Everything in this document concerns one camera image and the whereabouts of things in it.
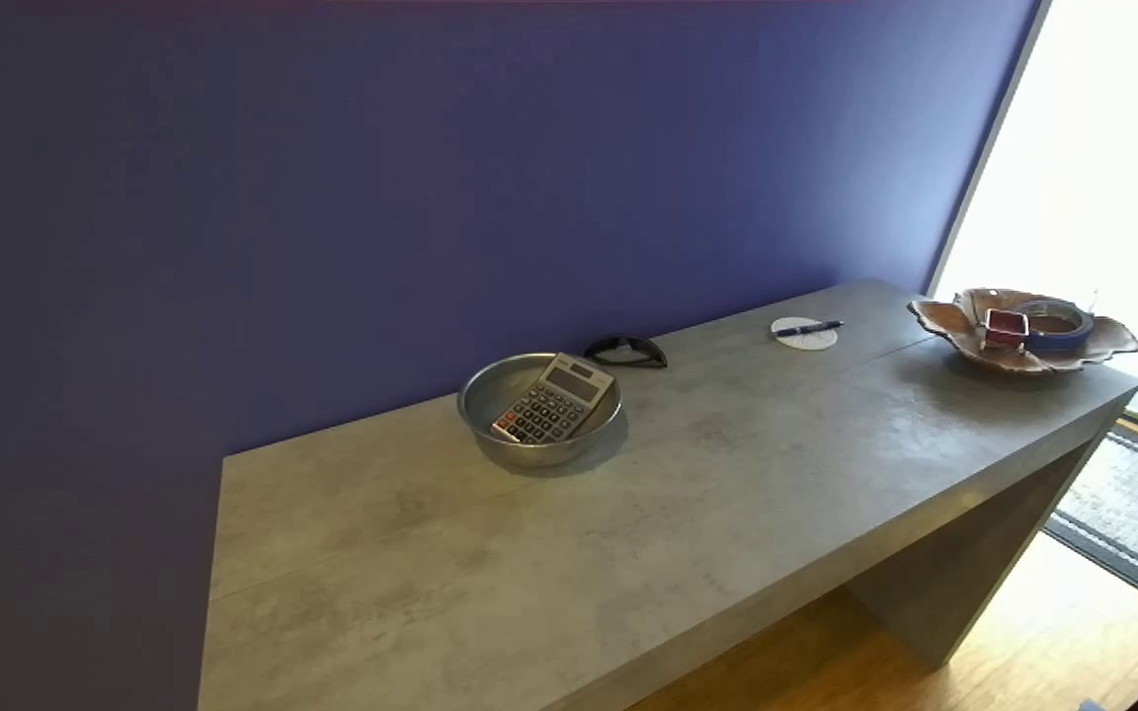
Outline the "black pen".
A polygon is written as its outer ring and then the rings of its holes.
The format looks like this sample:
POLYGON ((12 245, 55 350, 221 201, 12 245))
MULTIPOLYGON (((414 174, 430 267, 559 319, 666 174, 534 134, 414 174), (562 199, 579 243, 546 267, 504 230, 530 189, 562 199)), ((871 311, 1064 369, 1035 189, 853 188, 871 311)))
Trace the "black pen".
POLYGON ((842 319, 820 319, 820 326, 787 326, 787 327, 771 327, 771 338, 815 338, 815 334, 840 334, 842 319))

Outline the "grey pocket calculator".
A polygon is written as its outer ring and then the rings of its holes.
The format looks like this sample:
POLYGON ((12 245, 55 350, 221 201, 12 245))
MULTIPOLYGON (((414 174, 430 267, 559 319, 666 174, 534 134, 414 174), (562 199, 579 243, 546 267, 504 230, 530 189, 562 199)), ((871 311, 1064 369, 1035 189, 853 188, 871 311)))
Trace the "grey pocket calculator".
POLYGON ((550 369, 492 422, 508 442, 538 447, 572 439, 607 402, 612 380, 580 359, 552 355, 550 369))

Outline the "black eyeglasses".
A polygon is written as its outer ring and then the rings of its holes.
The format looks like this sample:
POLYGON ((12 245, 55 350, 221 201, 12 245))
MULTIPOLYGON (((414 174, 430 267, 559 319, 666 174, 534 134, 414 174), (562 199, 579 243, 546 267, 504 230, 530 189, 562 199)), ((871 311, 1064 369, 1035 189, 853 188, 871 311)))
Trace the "black eyeglasses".
POLYGON ((588 344, 587 355, 607 369, 649 369, 649 373, 668 369, 666 350, 639 338, 607 338, 588 344))

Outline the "round metal bowl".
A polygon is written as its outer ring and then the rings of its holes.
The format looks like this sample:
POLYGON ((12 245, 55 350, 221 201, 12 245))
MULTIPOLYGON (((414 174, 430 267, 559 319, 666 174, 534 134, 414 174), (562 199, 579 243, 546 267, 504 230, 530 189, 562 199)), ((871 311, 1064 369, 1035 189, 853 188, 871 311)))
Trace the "round metal bowl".
POLYGON ((620 384, 571 353, 518 353, 458 389, 458 421, 512 469, 566 469, 620 421, 620 384))

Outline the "white round coaster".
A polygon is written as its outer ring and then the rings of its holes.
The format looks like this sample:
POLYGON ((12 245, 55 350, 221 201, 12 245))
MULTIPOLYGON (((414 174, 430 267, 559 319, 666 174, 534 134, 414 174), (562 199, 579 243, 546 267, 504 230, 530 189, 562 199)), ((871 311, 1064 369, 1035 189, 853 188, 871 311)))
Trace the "white round coaster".
POLYGON ((840 319, 815 319, 815 318, 776 318, 769 338, 782 350, 823 353, 823 350, 840 344, 842 326, 840 319))

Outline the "grey concrete console table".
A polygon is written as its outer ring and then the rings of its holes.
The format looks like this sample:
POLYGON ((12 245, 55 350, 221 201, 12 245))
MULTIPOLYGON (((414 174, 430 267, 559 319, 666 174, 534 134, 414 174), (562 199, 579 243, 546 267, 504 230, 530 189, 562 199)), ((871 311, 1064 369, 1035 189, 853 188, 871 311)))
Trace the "grey concrete console table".
POLYGON ((198 711, 616 711, 853 594, 946 666, 1138 384, 959 363, 880 285, 666 339, 579 473, 512 473, 446 400, 221 468, 198 711))

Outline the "small red box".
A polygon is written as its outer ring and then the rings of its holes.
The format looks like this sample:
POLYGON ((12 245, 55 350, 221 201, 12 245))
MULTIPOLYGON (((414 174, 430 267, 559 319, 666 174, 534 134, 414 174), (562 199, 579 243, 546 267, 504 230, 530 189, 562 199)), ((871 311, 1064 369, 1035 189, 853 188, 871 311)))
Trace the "small red box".
POLYGON ((994 309, 994 311, 986 311, 986 334, 1025 338, 1028 334, 1028 318, 994 309))

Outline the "blue tape roll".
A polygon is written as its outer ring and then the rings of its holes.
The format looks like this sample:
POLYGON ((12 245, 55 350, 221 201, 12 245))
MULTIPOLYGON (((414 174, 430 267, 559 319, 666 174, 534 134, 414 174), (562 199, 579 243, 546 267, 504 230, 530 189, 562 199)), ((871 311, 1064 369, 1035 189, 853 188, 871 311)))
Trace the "blue tape roll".
POLYGON ((1070 301, 1039 301, 1028 309, 1028 350, 1035 355, 1075 355, 1086 350, 1095 319, 1070 301))

